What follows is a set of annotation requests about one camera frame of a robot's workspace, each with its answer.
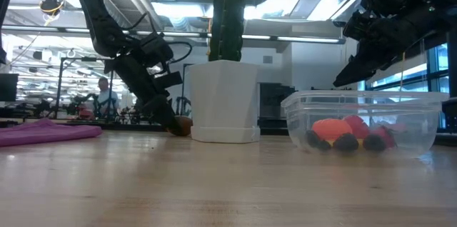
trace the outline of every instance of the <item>cactus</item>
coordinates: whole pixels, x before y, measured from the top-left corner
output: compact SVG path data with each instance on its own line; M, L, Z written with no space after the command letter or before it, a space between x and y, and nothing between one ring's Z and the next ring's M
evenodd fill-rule
M241 60L246 0L214 0L209 61Z

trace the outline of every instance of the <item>computer monitor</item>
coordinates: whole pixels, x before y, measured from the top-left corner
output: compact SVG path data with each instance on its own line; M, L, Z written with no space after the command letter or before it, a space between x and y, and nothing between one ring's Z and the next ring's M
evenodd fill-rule
M18 74L0 74L0 101L16 101L18 80Z

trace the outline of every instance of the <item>plastic bin rim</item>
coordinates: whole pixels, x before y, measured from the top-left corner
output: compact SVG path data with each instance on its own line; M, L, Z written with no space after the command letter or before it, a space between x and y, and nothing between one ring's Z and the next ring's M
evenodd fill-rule
M315 97L315 96L327 96L327 97L357 97L357 98L373 98L373 97L385 97L385 98L413 98L413 99L425 99L428 101L443 102L449 99L449 94L441 92L414 92L414 91L297 91L290 95L287 99L281 102L282 107L288 107L296 99Z

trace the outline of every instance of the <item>clear plastic bin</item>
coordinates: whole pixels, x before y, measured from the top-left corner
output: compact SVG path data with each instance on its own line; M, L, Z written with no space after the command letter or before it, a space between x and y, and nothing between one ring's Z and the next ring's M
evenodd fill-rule
M389 91L299 91L282 101L288 132L300 149L342 155L414 158L433 145L448 94Z

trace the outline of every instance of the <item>potted cactus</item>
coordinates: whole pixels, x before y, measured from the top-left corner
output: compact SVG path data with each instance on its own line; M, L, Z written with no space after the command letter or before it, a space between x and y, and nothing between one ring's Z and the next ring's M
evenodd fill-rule
M246 0L214 0L209 62L190 68L192 138L219 143L260 139L258 66L239 62Z

